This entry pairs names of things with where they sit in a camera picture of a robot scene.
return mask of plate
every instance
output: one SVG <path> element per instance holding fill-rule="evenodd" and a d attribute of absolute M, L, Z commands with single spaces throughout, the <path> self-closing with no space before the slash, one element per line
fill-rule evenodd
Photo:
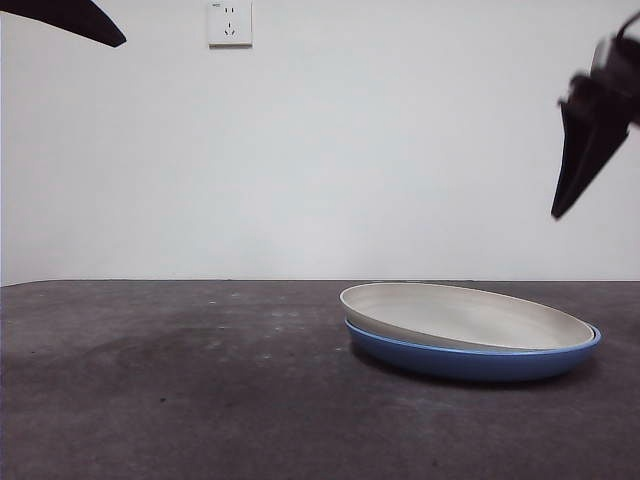
<path fill-rule="evenodd" d="M 410 343 L 471 350 L 550 350 L 593 339 L 585 322 L 519 298 L 426 283 L 373 283 L 340 294 L 354 326 Z"/>
<path fill-rule="evenodd" d="M 540 380 L 566 373 L 583 362 L 600 342 L 600 332 L 590 326 L 593 338 L 582 345 L 555 350 L 459 350 L 420 345 L 366 332 L 345 320 L 353 342 L 372 356 L 418 373 L 476 382 Z"/>

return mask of dark gray tabletop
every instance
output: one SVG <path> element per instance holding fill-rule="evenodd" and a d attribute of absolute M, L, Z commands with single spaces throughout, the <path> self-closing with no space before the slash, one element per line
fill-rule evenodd
<path fill-rule="evenodd" d="M 575 371 L 512 385 L 354 351 L 357 283 L 4 287 L 2 478 L 640 478 L 640 283 L 449 282 L 602 330 Z"/>

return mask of wall socket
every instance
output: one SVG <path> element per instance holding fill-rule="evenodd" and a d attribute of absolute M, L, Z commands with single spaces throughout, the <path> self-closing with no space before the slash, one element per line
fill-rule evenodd
<path fill-rule="evenodd" d="M 207 12 L 209 47 L 253 45 L 251 0 L 220 0 Z"/>

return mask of wall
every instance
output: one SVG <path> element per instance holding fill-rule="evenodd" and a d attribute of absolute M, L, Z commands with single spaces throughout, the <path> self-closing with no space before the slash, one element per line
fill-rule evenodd
<path fill-rule="evenodd" d="M 3 18 L 5 284 L 640 279 L 640 135 L 561 221 L 556 101 L 637 2 L 103 0 L 109 49 Z"/>

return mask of plate rim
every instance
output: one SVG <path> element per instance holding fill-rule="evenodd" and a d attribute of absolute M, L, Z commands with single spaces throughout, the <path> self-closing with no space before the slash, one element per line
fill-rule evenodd
<path fill-rule="evenodd" d="M 511 352 L 511 351 L 515 351 L 515 352 L 534 351 L 534 352 L 537 352 L 537 351 L 557 350 L 557 349 L 549 349 L 549 348 L 544 348 L 544 347 L 543 348 L 513 347 L 513 346 L 510 346 L 510 345 L 500 345 L 500 344 L 496 344 L 496 343 L 473 342 L 473 341 L 468 341 L 468 340 L 461 340 L 459 338 L 443 337 L 441 335 L 434 335 L 434 334 L 431 334 L 431 333 L 420 332 L 420 331 L 417 331 L 417 330 L 413 330 L 411 328 L 399 327 L 397 325 L 394 325 L 392 323 L 386 322 L 384 320 L 380 320 L 379 318 L 373 317 L 371 315 L 365 315 L 364 313 L 359 312 L 355 308 L 351 307 L 346 302 L 346 300 L 344 298 L 345 295 L 348 292 L 352 291 L 352 290 L 356 290 L 356 289 L 364 288 L 364 287 L 376 286 L 376 285 L 420 285 L 420 286 L 426 286 L 426 287 L 438 287 L 438 288 L 443 288 L 443 289 L 465 290 L 465 291 L 470 291 L 470 292 L 475 292 L 475 293 L 480 292 L 482 294 L 487 294 L 487 295 L 493 295 L 493 296 L 496 296 L 496 297 L 506 298 L 506 299 L 509 299 L 511 301 L 515 300 L 516 302 L 524 302 L 524 303 L 532 304 L 532 305 L 534 305 L 534 306 L 536 306 L 538 308 L 543 308 L 543 309 L 551 310 L 551 311 L 553 311 L 555 313 L 559 313 L 559 314 L 561 314 L 561 315 L 563 315 L 565 317 L 570 318 L 571 320 L 576 321 L 577 323 L 579 323 L 579 324 L 581 324 L 583 326 L 586 326 L 591 331 L 592 336 L 591 336 L 591 338 L 589 340 L 583 341 L 583 342 L 580 342 L 580 343 L 575 343 L 575 344 L 572 344 L 572 345 L 568 345 L 568 346 L 565 346 L 565 347 L 559 347 L 560 349 L 562 349 L 562 348 L 579 347 L 579 346 L 585 345 L 585 344 L 587 344 L 587 343 L 589 343 L 589 342 L 591 342 L 591 341 L 593 341 L 595 339 L 595 330 L 594 330 L 594 328 L 593 328 L 593 326 L 591 324 L 585 322 L 584 320 L 580 320 L 579 318 L 577 318 L 577 317 L 575 317 L 575 316 L 573 316 L 573 315 L 571 315 L 571 314 L 569 314 L 567 312 L 564 312 L 564 311 L 562 311 L 560 309 L 557 309 L 557 308 L 554 308 L 554 307 L 550 307 L 549 305 L 545 305 L 543 303 L 534 302 L 532 300 L 526 300 L 524 298 L 514 297 L 512 295 L 505 295 L 503 293 L 490 292 L 490 291 L 482 290 L 482 289 L 479 289 L 479 288 L 459 287 L 457 285 L 442 285 L 442 284 L 438 284 L 438 283 L 425 283 L 425 282 L 419 282 L 419 281 L 407 281 L 407 282 L 398 282 L 398 281 L 384 282 L 384 281 L 380 281 L 380 282 L 363 283 L 363 284 L 353 285 L 351 287 L 347 287 L 344 290 L 342 290 L 342 292 L 340 292 L 340 296 L 339 296 L 340 302 L 342 303 L 343 308 L 347 311 L 347 314 L 356 315 L 356 316 L 360 315 L 360 316 L 363 316 L 363 317 L 367 317 L 367 318 L 369 318 L 369 319 L 371 319 L 371 320 L 373 320 L 375 322 L 382 323 L 382 324 L 387 325 L 387 326 L 389 326 L 391 328 L 395 328 L 395 329 L 398 329 L 398 330 L 404 330 L 406 332 L 410 332 L 410 333 L 413 333 L 413 334 L 416 334 L 416 335 L 424 335 L 424 336 L 430 336 L 430 337 L 434 337 L 434 338 L 441 338 L 443 340 L 449 340 L 449 341 L 454 341 L 454 342 L 465 343 L 467 345 L 478 345 L 478 346 L 482 345 L 482 346 L 485 346 L 485 347 L 496 347 L 496 348 L 508 349 L 508 350 L 503 350 L 503 351 L 508 351 L 508 352 Z M 385 337 L 383 335 L 380 335 L 380 338 L 389 338 L 389 339 L 391 339 L 391 337 Z M 406 340 L 399 340 L 399 339 L 396 339 L 396 340 L 401 341 L 401 342 L 406 342 L 408 344 L 420 345 L 419 343 L 408 342 Z"/>

